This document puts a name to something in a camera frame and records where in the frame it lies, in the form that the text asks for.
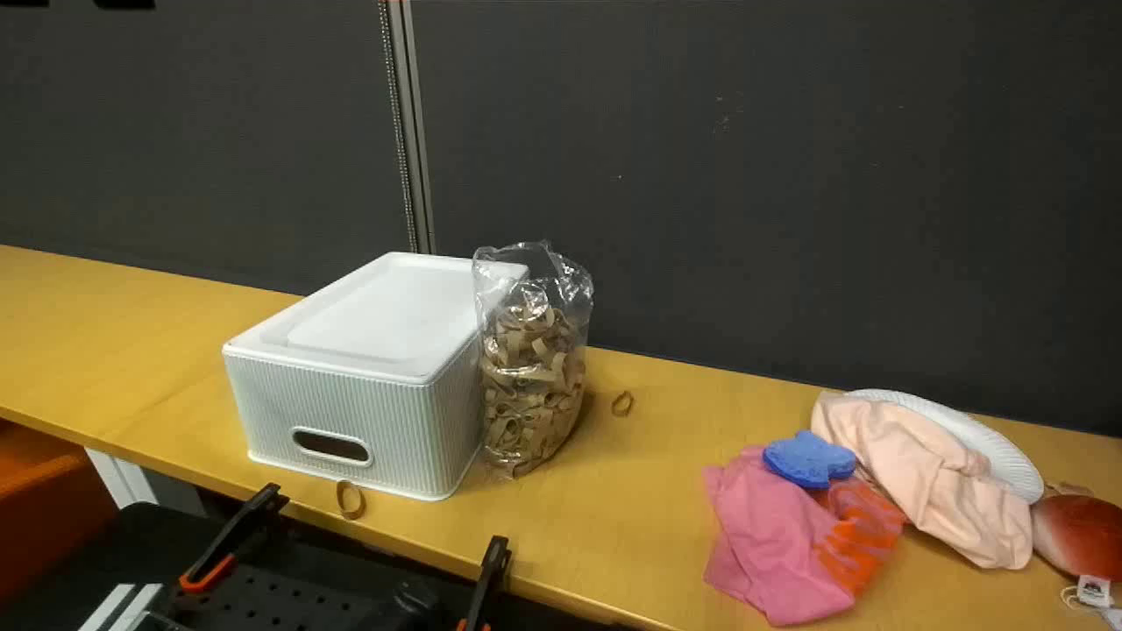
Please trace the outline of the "pink cloth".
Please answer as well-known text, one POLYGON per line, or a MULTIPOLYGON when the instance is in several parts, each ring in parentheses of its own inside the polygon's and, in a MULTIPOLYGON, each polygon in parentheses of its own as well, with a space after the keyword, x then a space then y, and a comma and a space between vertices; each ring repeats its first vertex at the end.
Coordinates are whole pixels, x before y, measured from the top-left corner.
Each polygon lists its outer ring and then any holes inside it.
POLYGON ((820 546, 838 517, 803 486, 763 467, 758 448, 711 467, 704 493, 716 510, 704 577, 749 602, 766 623, 814 623, 856 607, 856 594, 824 569, 820 546))

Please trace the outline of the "left black orange clamp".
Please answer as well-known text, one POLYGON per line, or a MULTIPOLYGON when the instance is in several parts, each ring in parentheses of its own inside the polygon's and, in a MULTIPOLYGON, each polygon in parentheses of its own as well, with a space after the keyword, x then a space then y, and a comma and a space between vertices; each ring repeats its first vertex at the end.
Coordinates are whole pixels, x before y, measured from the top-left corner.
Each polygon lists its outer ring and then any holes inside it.
POLYGON ((263 483, 202 546, 202 553, 174 577, 181 591, 209 591, 245 553, 253 553, 276 526, 288 493, 263 483))

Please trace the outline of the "blue sponge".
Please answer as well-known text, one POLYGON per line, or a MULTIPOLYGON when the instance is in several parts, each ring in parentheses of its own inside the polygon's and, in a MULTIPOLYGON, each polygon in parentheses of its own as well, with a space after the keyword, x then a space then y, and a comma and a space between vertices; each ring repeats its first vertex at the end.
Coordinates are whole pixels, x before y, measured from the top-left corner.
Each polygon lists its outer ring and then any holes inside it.
POLYGON ((763 467, 803 491, 828 491, 834 481, 848 481, 859 460, 814 431, 799 431, 796 439, 771 441, 763 467))

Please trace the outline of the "red round object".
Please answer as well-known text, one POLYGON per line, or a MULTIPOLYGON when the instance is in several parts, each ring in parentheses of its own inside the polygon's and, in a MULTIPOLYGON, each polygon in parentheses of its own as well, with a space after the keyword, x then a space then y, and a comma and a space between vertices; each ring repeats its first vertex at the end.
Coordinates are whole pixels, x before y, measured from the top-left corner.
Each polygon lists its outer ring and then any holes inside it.
POLYGON ((1029 507, 1033 549, 1066 574, 1122 581, 1122 507, 1093 493, 1048 493, 1029 507))

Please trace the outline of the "metal wall rail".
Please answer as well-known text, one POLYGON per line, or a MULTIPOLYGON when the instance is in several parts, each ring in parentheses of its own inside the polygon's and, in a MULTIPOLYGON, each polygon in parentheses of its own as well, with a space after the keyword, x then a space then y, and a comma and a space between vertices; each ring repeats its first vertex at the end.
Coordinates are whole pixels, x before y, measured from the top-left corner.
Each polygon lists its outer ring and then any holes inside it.
POLYGON ((417 32, 415 32, 415 0, 381 0, 381 4, 384 4, 384 26, 389 26, 384 40, 392 51, 411 245, 417 253, 435 253, 437 232, 435 232, 435 209, 432 209, 432 169, 427 169, 427 137, 425 137, 425 92, 422 92, 422 59, 417 59, 417 32))

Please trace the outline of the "rubber band behind bag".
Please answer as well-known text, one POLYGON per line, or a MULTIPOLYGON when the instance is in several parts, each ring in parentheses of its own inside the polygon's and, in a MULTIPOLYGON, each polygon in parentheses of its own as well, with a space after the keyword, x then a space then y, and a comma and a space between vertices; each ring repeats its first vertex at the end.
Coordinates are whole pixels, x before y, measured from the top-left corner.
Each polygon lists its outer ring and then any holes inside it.
POLYGON ((634 411, 634 392, 631 390, 620 390, 614 400, 610 400, 610 415, 629 415, 634 411))

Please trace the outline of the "clear bag of rubber bands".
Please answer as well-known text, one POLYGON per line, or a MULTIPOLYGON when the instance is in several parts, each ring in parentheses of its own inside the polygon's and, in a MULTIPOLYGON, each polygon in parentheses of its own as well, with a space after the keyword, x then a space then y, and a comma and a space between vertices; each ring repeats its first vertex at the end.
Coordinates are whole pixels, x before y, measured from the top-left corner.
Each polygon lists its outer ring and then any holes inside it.
POLYGON ((479 245, 485 460, 521 477, 562 452, 585 401, 591 273, 547 240, 479 245))

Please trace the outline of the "rubber band near box front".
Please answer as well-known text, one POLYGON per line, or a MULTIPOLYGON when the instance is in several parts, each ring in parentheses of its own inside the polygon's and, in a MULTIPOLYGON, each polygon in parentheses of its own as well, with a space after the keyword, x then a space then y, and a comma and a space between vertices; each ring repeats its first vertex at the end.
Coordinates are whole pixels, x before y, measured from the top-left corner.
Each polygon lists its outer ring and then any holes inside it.
POLYGON ((350 481, 335 483, 335 507, 342 517, 361 517, 366 516, 366 493, 350 481))

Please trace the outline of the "white plastic storage box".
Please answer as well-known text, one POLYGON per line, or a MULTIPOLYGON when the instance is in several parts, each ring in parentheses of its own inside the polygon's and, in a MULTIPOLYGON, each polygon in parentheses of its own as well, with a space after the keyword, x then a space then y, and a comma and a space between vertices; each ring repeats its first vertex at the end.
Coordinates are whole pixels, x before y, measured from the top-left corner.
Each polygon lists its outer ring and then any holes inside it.
POLYGON ((219 348, 248 456, 444 500, 479 448, 478 278, 381 253, 219 348))

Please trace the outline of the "black orange clamp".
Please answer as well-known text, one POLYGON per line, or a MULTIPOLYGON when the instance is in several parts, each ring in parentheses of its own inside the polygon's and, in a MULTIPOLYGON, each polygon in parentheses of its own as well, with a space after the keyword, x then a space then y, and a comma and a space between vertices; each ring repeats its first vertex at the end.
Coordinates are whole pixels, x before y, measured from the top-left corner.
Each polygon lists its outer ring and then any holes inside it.
POLYGON ((505 536, 492 536, 479 557, 479 574, 468 594, 465 614, 459 615, 457 631, 486 631, 492 594, 501 590, 510 563, 510 546, 505 536))
POLYGON ((245 553, 253 553, 276 526, 288 493, 263 483, 202 546, 202 553, 174 577, 181 591, 209 591, 245 553))

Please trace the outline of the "right black orange clamp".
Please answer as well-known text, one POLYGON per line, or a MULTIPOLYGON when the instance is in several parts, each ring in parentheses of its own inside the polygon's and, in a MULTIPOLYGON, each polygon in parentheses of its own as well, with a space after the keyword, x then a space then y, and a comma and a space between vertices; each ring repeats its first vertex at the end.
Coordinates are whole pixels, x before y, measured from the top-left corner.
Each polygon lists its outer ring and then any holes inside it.
POLYGON ((459 615, 457 631, 486 631, 492 594, 501 590, 510 563, 510 546, 505 536, 492 536, 479 557, 479 574, 468 594, 465 614, 459 615))

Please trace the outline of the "orange silicone glove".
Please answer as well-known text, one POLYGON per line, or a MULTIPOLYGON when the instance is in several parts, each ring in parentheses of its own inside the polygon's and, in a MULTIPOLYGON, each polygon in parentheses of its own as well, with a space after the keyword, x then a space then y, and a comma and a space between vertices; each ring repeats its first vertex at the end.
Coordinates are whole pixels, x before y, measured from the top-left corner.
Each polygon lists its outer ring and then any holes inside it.
POLYGON ((896 549, 907 516, 862 477, 830 483, 818 504, 834 517, 818 543, 818 561, 845 591, 865 591, 896 549))

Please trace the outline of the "peach cloth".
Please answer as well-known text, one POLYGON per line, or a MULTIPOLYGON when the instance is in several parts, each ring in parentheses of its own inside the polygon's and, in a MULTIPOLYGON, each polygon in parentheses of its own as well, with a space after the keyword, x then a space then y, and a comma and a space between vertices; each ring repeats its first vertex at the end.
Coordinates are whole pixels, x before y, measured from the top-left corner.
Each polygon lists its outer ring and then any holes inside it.
POLYGON ((1029 504, 990 472, 984 456, 925 415, 828 392, 814 401, 809 431, 848 448, 918 532, 976 569, 1021 571, 1029 561, 1029 504))

